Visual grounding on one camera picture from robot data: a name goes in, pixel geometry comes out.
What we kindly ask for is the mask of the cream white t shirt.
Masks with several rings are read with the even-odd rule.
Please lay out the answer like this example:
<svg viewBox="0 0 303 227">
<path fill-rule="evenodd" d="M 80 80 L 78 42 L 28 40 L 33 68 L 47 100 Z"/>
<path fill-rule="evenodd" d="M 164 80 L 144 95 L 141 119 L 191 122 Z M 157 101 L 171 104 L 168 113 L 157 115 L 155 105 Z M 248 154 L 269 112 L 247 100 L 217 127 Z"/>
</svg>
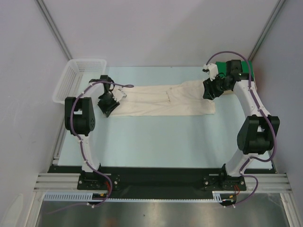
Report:
<svg viewBox="0 0 303 227">
<path fill-rule="evenodd" d="M 203 99 L 201 80 L 178 85 L 123 88 L 127 97 L 111 116 L 197 116 L 215 114 L 215 103 Z"/>
</svg>

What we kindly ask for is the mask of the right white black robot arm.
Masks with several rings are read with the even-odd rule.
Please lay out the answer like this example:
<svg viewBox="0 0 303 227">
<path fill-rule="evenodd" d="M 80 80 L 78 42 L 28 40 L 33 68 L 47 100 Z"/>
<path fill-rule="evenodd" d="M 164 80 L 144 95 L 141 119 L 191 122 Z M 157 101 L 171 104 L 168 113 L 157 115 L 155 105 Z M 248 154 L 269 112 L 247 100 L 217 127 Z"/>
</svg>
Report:
<svg viewBox="0 0 303 227">
<path fill-rule="evenodd" d="M 219 176 L 218 184 L 224 190 L 235 185 L 235 178 L 244 174 L 253 160 L 269 162 L 259 158 L 267 151 L 276 151 L 276 135 L 280 125 L 277 116 L 273 116 L 262 104 L 255 87 L 251 72 L 244 72 L 240 60 L 226 62 L 226 72 L 219 73 L 216 64 L 203 66 L 203 72 L 209 78 L 203 82 L 203 98 L 214 100 L 226 91 L 232 91 L 238 98 L 245 115 L 245 121 L 237 135 L 238 149 L 223 167 L 225 174 Z"/>
</svg>

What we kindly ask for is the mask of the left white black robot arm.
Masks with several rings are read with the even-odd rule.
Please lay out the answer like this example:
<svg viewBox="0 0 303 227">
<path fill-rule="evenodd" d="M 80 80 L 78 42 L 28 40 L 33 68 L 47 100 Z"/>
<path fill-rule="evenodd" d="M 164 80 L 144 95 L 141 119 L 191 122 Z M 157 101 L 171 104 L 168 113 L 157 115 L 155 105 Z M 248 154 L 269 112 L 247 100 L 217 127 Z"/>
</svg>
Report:
<svg viewBox="0 0 303 227">
<path fill-rule="evenodd" d="M 99 79 L 91 79 L 89 86 L 78 97 L 65 98 L 65 128 L 79 143 L 83 158 L 82 171 L 86 173 L 96 172 L 100 168 L 100 161 L 92 147 L 92 132 L 96 126 L 94 106 L 97 106 L 105 117 L 109 117 L 120 105 L 113 94 L 117 86 L 108 75 L 101 75 Z"/>
</svg>

